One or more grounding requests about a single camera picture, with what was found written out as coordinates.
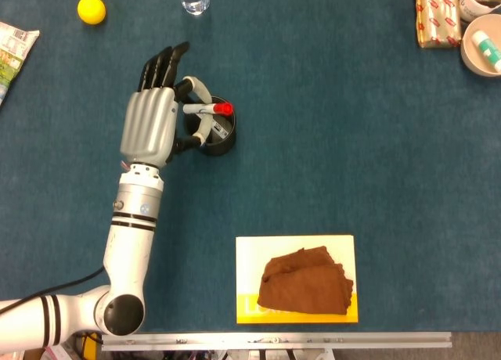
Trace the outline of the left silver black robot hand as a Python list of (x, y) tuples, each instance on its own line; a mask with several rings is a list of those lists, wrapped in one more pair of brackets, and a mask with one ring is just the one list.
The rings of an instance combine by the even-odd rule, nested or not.
[[(189, 43), (168, 46), (148, 59), (132, 93), (124, 120), (121, 153), (130, 164), (162, 168), (175, 155), (199, 148), (208, 140), (215, 104), (205, 85), (196, 77), (176, 82), (178, 65)], [(185, 138), (176, 133), (177, 116), (200, 118), (198, 129)]]

